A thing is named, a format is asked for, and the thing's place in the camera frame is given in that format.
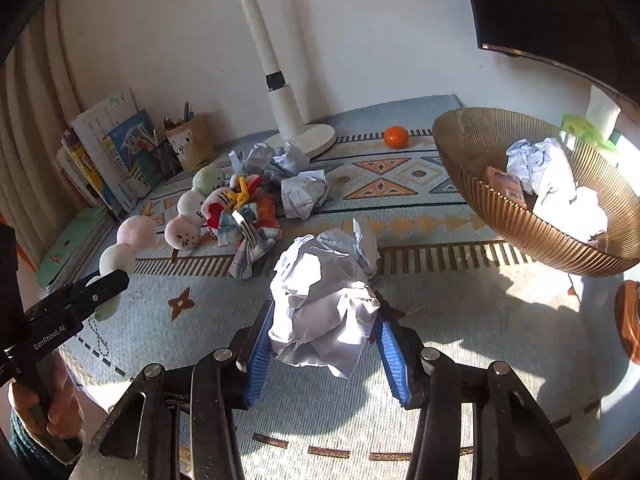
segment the blue gripper pad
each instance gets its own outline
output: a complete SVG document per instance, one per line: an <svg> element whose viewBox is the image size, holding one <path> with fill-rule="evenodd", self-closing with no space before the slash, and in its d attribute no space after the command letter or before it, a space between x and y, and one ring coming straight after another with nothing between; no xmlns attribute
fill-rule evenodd
<svg viewBox="0 0 640 480"><path fill-rule="evenodd" d="M273 308L269 312L258 336L254 347L254 352L249 359L246 373L248 384L244 393L244 402L248 408L252 407L262 394L262 386L267 378L269 364L273 351L271 350L271 339L269 338L269 330L273 324Z"/></svg>
<svg viewBox="0 0 640 480"><path fill-rule="evenodd" d="M409 402L407 366L396 341L396 336L382 314L378 314L373 331L391 394L400 401L400 406L405 408Z"/></svg>

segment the black screen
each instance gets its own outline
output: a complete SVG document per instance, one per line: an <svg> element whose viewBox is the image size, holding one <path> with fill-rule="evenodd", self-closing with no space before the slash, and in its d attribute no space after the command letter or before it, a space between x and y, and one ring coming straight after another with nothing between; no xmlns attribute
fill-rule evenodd
<svg viewBox="0 0 640 480"><path fill-rule="evenodd" d="M640 0L471 0L478 46L548 60L640 104Z"/></svg>

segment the lamp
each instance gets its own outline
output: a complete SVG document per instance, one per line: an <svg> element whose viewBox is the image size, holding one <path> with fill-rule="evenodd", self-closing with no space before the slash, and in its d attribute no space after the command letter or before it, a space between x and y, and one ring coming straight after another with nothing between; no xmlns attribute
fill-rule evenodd
<svg viewBox="0 0 640 480"><path fill-rule="evenodd" d="M280 70L258 0L240 1L267 77L269 101L280 131L268 139L267 143L277 148L288 141L311 157L325 152L335 142L334 128L327 124L304 123L293 90Z"/></svg>

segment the orange fruit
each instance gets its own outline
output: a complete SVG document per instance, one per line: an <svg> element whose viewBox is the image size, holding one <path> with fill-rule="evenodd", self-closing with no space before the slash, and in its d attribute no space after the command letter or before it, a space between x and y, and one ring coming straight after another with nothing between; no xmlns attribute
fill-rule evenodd
<svg viewBox="0 0 640 480"><path fill-rule="evenodd" d="M394 150L402 150L409 144L409 132L402 126L392 126L385 131L385 144Z"/></svg>

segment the curtain fold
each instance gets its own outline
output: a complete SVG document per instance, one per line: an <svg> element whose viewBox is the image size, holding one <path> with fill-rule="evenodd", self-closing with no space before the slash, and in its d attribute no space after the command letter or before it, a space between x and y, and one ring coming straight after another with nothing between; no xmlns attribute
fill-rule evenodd
<svg viewBox="0 0 640 480"><path fill-rule="evenodd" d="M54 162L78 114L56 0L47 0L0 68L0 213L35 265L80 206Z"/></svg>

